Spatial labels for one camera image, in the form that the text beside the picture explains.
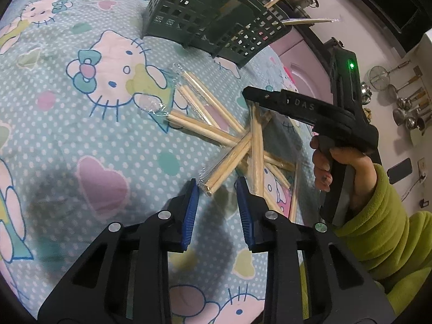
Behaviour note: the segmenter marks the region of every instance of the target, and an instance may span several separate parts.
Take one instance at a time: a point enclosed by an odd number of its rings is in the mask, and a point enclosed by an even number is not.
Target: hand
[[[312,156],[314,163],[315,186],[317,189],[329,192],[333,181],[330,164],[324,154],[318,150],[318,137],[314,136],[310,141],[310,147],[315,149]],[[333,147],[330,154],[334,160],[342,164],[350,164],[354,167],[354,192],[349,207],[358,214],[368,204],[375,192],[377,174],[371,159],[359,150],[352,147]]]

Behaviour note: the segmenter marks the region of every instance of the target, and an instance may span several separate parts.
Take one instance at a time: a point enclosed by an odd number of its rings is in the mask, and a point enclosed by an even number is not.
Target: utensil rack
[[[235,1],[223,15],[221,8],[232,0],[150,0],[143,34],[197,47],[241,68],[291,27],[281,23],[288,16],[279,7],[264,7],[269,0]]]

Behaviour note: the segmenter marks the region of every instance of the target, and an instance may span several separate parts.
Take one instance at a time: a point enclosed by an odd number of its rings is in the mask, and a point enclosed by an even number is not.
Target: black cabinet
[[[432,27],[432,0],[360,0],[356,5],[382,28],[401,56],[411,50]]]

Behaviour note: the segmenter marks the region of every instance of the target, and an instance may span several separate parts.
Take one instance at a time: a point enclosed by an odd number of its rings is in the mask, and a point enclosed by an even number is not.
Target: green sweater
[[[420,290],[432,267],[432,213],[408,218],[380,165],[366,207],[335,231],[385,291],[399,315]]]

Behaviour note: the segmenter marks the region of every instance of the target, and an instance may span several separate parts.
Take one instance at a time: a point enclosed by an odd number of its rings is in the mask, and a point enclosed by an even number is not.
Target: wall socket
[[[419,159],[417,165],[418,165],[418,172],[419,172],[418,177],[425,176],[427,174],[425,158],[423,157],[422,159]]]

